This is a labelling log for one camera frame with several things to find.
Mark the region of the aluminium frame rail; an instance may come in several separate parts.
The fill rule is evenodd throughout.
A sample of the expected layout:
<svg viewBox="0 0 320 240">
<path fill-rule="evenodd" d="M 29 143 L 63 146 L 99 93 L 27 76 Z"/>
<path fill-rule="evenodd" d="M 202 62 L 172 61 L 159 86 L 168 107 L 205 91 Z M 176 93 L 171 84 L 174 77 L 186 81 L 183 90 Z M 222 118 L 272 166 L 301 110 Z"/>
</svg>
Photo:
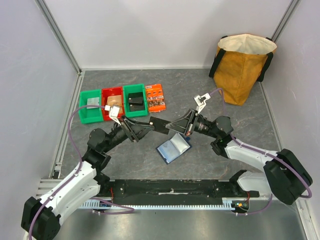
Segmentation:
<svg viewBox="0 0 320 240">
<path fill-rule="evenodd" d="M 114 205 L 137 210 L 234 210 L 236 205 L 233 201 L 246 198 L 213 197 L 212 195 L 188 193 L 138 194 L 126 197 L 105 197 L 97 194 L 84 202 L 78 209 L 105 210 Z"/>
</svg>

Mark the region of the orange blister pack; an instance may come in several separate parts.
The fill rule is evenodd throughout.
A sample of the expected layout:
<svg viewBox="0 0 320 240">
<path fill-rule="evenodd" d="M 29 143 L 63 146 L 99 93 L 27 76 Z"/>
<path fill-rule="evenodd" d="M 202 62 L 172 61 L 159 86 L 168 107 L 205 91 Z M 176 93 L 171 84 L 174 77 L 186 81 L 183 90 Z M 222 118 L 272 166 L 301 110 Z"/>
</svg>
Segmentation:
<svg viewBox="0 0 320 240">
<path fill-rule="evenodd" d="M 164 92 L 160 83 L 145 86 L 145 93 L 149 113 L 159 113 L 166 110 Z"/>
</svg>

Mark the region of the blue card holder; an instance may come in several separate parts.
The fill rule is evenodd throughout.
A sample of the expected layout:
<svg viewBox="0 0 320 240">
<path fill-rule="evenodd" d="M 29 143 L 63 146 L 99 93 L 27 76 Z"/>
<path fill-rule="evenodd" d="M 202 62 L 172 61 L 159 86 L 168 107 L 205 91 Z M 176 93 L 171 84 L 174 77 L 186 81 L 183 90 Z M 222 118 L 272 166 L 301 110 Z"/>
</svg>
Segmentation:
<svg viewBox="0 0 320 240">
<path fill-rule="evenodd" d="M 190 137 L 185 137 L 181 133 L 176 133 L 172 138 L 159 145 L 156 148 L 156 151 L 168 165 L 191 148 Z"/>
</svg>

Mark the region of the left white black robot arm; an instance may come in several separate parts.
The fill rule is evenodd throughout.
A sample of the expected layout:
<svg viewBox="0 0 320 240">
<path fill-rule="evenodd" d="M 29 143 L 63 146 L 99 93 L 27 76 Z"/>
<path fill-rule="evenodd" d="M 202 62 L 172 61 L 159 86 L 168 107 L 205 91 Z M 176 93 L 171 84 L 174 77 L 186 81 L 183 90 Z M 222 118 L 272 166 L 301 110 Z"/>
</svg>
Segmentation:
<svg viewBox="0 0 320 240">
<path fill-rule="evenodd" d="M 96 128 L 89 134 L 87 151 L 79 163 L 58 185 L 40 198 L 30 197 L 24 204 L 21 227 L 30 240 L 52 240 L 63 223 L 90 198 L 106 196 L 110 178 L 102 173 L 111 157 L 108 151 L 126 139 L 138 142 L 155 129 L 153 124 L 123 116 L 119 126 L 107 133 Z"/>
</svg>

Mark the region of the red bin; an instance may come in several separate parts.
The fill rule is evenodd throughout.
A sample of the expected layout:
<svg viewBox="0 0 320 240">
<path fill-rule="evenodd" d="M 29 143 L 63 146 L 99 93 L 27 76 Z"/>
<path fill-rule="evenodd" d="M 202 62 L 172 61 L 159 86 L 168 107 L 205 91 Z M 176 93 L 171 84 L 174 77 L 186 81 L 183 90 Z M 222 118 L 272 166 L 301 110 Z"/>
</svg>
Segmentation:
<svg viewBox="0 0 320 240">
<path fill-rule="evenodd" d="M 101 104 L 102 105 L 109 105 L 113 106 L 116 105 L 120 107 L 118 118 L 125 115 L 125 108 L 124 108 L 124 93 L 123 87 L 111 87 L 111 88 L 103 88 L 101 90 Z"/>
</svg>

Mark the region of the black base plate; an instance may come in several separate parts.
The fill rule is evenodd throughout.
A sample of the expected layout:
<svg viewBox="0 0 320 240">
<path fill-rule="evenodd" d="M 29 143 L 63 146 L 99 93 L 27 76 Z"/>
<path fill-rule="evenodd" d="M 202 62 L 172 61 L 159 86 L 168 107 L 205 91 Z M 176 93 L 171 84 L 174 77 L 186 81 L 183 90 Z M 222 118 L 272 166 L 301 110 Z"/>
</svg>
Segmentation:
<svg viewBox="0 0 320 240">
<path fill-rule="evenodd" d="M 258 191 L 243 190 L 235 181 L 214 179 L 114 179 L 101 187 L 99 197 L 128 197 L 138 194 L 190 194 L 215 198 L 258 198 Z"/>
</svg>

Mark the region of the left green bin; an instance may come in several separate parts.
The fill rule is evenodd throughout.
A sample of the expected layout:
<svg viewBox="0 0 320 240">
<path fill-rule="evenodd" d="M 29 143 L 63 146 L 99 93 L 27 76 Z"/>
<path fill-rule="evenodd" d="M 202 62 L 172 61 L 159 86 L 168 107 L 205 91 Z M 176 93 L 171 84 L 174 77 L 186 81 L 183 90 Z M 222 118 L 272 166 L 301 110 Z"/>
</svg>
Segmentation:
<svg viewBox="0 0 320 240">
<path fill-rule="evenodd" d="M 79 94 L 79 107 L 87 106 L 88 98 L 100 97 L 100 106 L 102 105 L 102 90 L 94 89 L 88 91 L 81 91 Z M 100 107 L 87 109 L 84 107 L 78 111 L 79 118 L 82 124 L 92 124 L 102 122 L 103 115 Z"/>
</svg>

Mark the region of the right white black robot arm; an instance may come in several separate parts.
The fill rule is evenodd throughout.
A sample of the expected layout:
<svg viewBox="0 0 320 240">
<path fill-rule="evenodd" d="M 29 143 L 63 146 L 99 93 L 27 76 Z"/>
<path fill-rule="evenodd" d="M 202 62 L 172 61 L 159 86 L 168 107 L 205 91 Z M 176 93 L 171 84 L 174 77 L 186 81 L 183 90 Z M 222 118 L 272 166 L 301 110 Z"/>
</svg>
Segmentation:
<svg viewBox="0 0 320 240">
<path fill-rule="evenodd" d="M 169 130 L 190 136 L 193 132 L 214 138 L 211 142 L 216 155 L 250 165 L 265 174 L 271 193 L 282 203 L 292 205 L 297 198 L 312 197 L 313 180 L 294 153 L 288 149 L 271 151 L 258 148 L 235 138 L 228 116 L 210 121 L 194 109 L 165 125 Z"/>
</svg>

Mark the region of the yellow tote bag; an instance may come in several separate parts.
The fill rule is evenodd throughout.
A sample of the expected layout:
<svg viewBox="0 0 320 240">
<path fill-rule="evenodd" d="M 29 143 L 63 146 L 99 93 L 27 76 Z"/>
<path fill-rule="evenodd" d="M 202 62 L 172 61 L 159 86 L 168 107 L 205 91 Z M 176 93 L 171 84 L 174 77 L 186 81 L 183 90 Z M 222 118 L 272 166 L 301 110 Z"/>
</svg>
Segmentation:
<svg viewBox="0 0 320 240">
<path fill-rule="evenodd" d="M 242 106 L 256 82 L 262 82 L 277 45 L 268 37 L 248 33 L 223 36 L 208 76 L 221 88 L 224 101 Z"/>
</svg>

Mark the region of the right green bin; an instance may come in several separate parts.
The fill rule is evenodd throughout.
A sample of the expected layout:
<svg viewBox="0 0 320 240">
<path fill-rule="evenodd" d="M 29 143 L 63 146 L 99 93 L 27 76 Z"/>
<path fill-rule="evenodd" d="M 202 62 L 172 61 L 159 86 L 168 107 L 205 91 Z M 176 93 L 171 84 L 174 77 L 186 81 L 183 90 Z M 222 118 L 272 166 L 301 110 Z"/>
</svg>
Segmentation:
<svg viewBox="0 0 320 240">
<path fill-rule="evenodd" d="M 123 101 L 126 117 L 135 118 L 148 115 L 144 84 L 140 83 L 123 86 Z"/>
</svg>

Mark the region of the silver card in bin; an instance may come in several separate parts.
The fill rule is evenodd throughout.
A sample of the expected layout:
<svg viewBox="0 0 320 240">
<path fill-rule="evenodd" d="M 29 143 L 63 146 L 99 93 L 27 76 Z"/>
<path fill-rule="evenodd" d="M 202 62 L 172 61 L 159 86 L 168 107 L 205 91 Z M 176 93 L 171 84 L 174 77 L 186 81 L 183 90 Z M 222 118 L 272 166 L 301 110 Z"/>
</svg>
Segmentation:
<svg viewBox="0 0 320 240">
<path fill-rule="evenodd" d="M 94 109 L 100 106 L 100 97 L 92 97 L 87 99 L 87 109 Z"/>
</svg>

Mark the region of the green bin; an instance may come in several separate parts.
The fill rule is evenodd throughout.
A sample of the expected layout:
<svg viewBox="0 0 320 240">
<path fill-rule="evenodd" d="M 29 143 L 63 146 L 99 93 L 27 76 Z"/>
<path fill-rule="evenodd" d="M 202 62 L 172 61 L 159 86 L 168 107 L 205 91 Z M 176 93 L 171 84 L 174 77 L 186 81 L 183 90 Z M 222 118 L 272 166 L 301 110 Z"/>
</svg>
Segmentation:
<svg viewBox="0 0 320 240">
<path fill-rule="evenodd" d="M 123 86 L 123 101 L 126 117 L 135 118 L 148 115 L 144 84 L 140 83 Z"/>
<path fill-rule="evenodd" d="M 81 91 L 79 94 L 79 107 L 87 106 L 88 98 L 100 97 L 100 106 L 102 105 L 102 90 L 94 89 L 88 91 Z M 102 122 L 103 115 L 100 107 L 87 109 L 84 107 L 78 111 L 79 118 L 82 124 L 92 124 Z"/>
</svg>

